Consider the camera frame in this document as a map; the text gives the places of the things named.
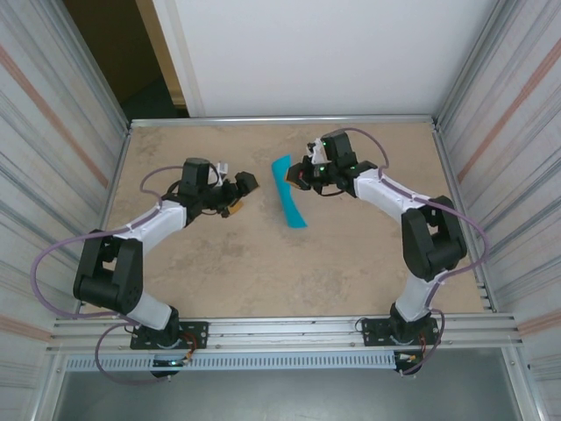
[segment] dark floor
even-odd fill
[[[185,111],[181,113],[175,109],[163,77],[156,79],[139,93],[121,103],[121,107],[128,120],[187,117],[182,115]]]
[[[68,373],[54,419],[516,421],[521,416],[501,350],[462,349],[438,351],[417,378],[367,368],[188,371],[170,383],[130,387],[100,373]]]

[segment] cyan object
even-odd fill
[[[279,191],[282,209],[287,217],[287,224],[290,228],[306,228],[308,225],[302,215],[296,208],[296,203],[290,194],[290,184],[285,181],[285,175],[290,168],[290,155],[285,155],[273,162],[271,169],[273,170],[274,182]]]

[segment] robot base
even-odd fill
[[[192,348],[191,340],[187,341],[183,337],[183,333],[189,333],[196,340],[196,349],[205,349],[207,347],[207,339],[209,337],[209,323],[208,322],[179,322],[179,333],[177,334],[177,340],[169,345],[163,346],[162,343],[167,345],[165,340],[159,340],[158,333],[160,331],[154,331],[153,329],[140,326],[135,329],[132,334],[131,339],[131,349],[181,349],[189,350]]]
[[[391,318],[363,318],[362,339],[365,346],[421,346],[421,337],[426,345],[435,345],[438,337],[438,324],[434,318],[424,318],[423,323],[415,329],[415,336],[407,340],[398,340]]]

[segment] vent slot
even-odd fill
[[[153,361],[174,360],[175,356],[102,355],[107,371],[150,371]],[[170,369],[208,370],[282,370],[311,368],[395,368],[392,351],[341,351],[298,353],[195,353],[185,367]],[[93,355],[76,355],[67,362],[68,372],[96,371]]]

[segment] orange stripe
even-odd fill
[[[544,314],[518,325],[518,332],[522,336],[535,335],[536,333],[561,326],[561,310]]]
[[[5,67],[5,69],[10,73],[11,77],[18,83],[21,89],[31,98],[35,103],[41,114],[45,116],[47,121],[54,127],[54,129],[59,133],[59,135],[74,149],[78,157],[82,162],[88,167],[88,169],[93,173],[96,179],[105,187],[109,186],[109,180],[102,171],[97,167],[97,165],[88,157],[86,152],[80,147],[72,133],[67,129],[62,123],[59,116],[53,111],[53,109],[46,103],[45,99],[41,94],[33,87],[32,83],[25,77],[24,73],[18,67],[18,64],[8,55],[4,47],[0,45],[0,62]]]
[[[2,315],[0,315],[0,331],[44,342],[51,340],[50,332]]]
[[[515,114],[516,110],[520,107],[520,105],[528,98],[528,96],[534,91],[536,86],[542,79],[549,73],[551,68],[555,65],[557,60],[561,57],[561,39],[557,41],[555,46],[548,52],[545,58],[542,60],[540,65],[534,71],[532,76],[529,77],[528,81],[516,97],[516,99],[510,104],[507,110],[504,112],[499,121],[497,121],[491,129],[491,131],[487,134],[487,136],[483,139],[483,142],[469,161],[465,164],[462,170],[458,173],[458,180],[462,182],[465,179],[466,174],[468,171],[473,167],[475,162],[479,159],[479,157],[486,151],[486,149],[491,145],[491,142],[495,140],[497,135],[501,132],[505,125],[507,125],[508,121],[511,117]]]

